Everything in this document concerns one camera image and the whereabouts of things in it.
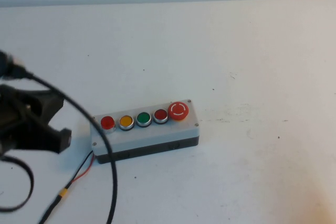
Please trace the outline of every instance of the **black plastic bracket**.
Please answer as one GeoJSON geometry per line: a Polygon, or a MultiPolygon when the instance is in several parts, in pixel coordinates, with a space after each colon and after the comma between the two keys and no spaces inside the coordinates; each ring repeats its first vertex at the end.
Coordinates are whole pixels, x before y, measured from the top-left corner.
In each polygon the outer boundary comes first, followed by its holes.
{"type": "Polygon", "coordinates": [[[0,85],[0,154],[9,149],[60,153],[70,146],[71,130],[48,123],[63,107],[63,98],[49,90],[17,90],[0,85]]]}

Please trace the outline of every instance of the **yellow button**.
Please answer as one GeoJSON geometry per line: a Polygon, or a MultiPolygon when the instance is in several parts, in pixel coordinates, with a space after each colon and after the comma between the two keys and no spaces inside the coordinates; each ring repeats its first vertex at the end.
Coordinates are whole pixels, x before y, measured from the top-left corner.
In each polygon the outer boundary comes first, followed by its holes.
{"type": "Polygon", "coordinates": [[[120,120],[119,120],[119,127],[123,131],[129,131],[134,127],[134,120],[133,117],[129,115],[124,115],[120,120]]]}

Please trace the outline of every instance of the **wire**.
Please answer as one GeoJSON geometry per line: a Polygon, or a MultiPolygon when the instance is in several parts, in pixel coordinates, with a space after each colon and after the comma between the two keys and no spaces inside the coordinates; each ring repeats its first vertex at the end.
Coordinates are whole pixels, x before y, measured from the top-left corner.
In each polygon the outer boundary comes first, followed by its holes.
{"type": "Polygon", "coordinates": [[[15,157],[10,157],[10,156],[1,156],[0,158],[1,161],[4,161],[4,162],[9,162],[9,163],[13,163],[13,164],[16,164],[18,166],[20,166],[21,168],[23,168],[28,176],[29,176],[29,179],[30,179],[30,190],[29,190],[29,194],[28,194],[28,197],[19,205],[15,206],[15,207],[0,207],[0,212],[13,212],[13,211],[16,211],[18,209],[20,209],[21,207],[23,207],[25,205],[25,203],[27,203],[27,201],[30,199],[32,193],[33,193],[33,189],[34,189],[34,176],[33,176],[33,172],[32,170],[29,168],[29,166],[15,158],[15,157]]]}
{"type": "Polygon", "coordinates": [[[90,161],[90,165],[89,167],[85,170],[85,172],[83,172],[81,175],[79,175],[78,177],[76,177],[75,179],[72,180],[72,182],[75,182],[76,180],[78,180],[79,178],[81,178],[82,176],[84,176],[91,168],[92,164],[93,164],[93,161],[95,160],[94,157],[95,155],[93,154],[92,155],[92,158],[91,158],[91,161],[90,161]]]}
{"type": "MultiPolygon", "coordinates": [[[[45,211],[45,213],[43,214],[40,222],[38,224],[43,224],[46,222],[46,220],[49,218],[51,212],[53,211],[53,209],[58,205],[58,203],[60,203],[60,201],[62,200],[62,198],[65,196],[65,194],[67,193],[69,187],[72,185],[73,182],[76,181],[76,176],[79,173],[79,171],[81,170],[81,168],[83,167],[83,165],[85,164],[86,160],[89,158],[89,156],[92,154],[93,151],[91,151],[86,158],[84,159],[84,161],[81,163],[81,165],[78,167],[77,171],[75,172],[75,174],[73,175],[73,177],[71,178],[71,180],[69,181],[69,183],[67,183],[67,185],[59,192],[59,194],[57,195],[57,197],[54,199],[54,201],[50,204],[50,206],[48,207],[48,209],[45,211]]],[[[91,167],[93,160],[94,160],[94,155],[92,155],[92,159],[90,162],[90,166],[91,167]]]]}
{"type": "Polygon", "coordinates": [[[25,77],[27,79],[34,80],[40,83],[41,85],[49,88],[50,90],[52,90],[53,92],[57,93],[59,96],[64,98],[66,101],[68,101],[80,113],[82,113],[83,116],[85,116],[85,118],[93,125],[93,127],[97,130],[98,134],[101,136],[106,146],[109,162],[111,162],[111,169],[112,169],[112,181],[113,181],[112,202],[111,202],[110,212],[109,212],[107,222],[106,222],[107,224],[112,223],[112,219],[113,219],[114,212],[115,212],[115,206],[117,204],[118,178],[117,178],[116,162],[112,156],[112,148],[111,148],[111,145],[106,135],[104,134],[103,130],[100,128],[98,123],[92,118],[92,116],[90,116],[90,114],[84,108],[82,108],[77,102],[75,102],[72,98],[67,96],[64,92],[62,92],[55,86],[51,85],[50,83],[46,82],[45,80],[35,76],[33,73],[30,73],[28,71],[25,73],[25,77]]]}

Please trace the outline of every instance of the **red wire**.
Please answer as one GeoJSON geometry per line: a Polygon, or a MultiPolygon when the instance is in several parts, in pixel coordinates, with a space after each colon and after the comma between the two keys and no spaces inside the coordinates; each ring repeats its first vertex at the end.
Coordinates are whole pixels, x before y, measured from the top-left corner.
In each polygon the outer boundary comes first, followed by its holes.
{"type": "Polygon", "coordinates": [[[77,177],[72,181],[72,183],[75,182],[76,180],[78,180],[80,177],[84,176],[84,175],[89,171],[89,169],[91,168],[91,166],[92,166],[92,164],[93,164],[93,161],[95,160],[95,159],[94,159],[94,158],[95,158],[94,156],[95,156],[95,155],[92,154],[92,158],[91,158],[90,165],[89,165],[89,167],[85,170],[85,172],[83,172],[81,175],[77,176],[77,177]]]}

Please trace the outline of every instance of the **red button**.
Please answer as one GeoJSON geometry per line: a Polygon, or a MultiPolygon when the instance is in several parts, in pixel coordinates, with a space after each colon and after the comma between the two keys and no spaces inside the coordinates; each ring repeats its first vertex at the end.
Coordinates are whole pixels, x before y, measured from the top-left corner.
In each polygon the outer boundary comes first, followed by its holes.
{"type": "Polygon", "coordinates": [[[167,117],[167,112],[165,110],[157,110],[154,116],[159,120],[164,120],[167,117]]]}
{"type": "Polygon", "coordinates": [[[167,111],[159,109],[154,113],[154,122],[157,124],[165,124],[168,121],[167,111]]]}
{"type": "Polygon", "coordinates": [[[104,116],[102,120],[100,121],[101,127],[104,130],[109,130],[115,126],[115,122],[112,117],[110,116],[104,116]]]}
{"type": "Polygon", "coordinates": [[[186,118],[189,113],[187,104],[183,102],[173,102],[168,108],[169,116],[176,121],[180,121],[186,118]]]}

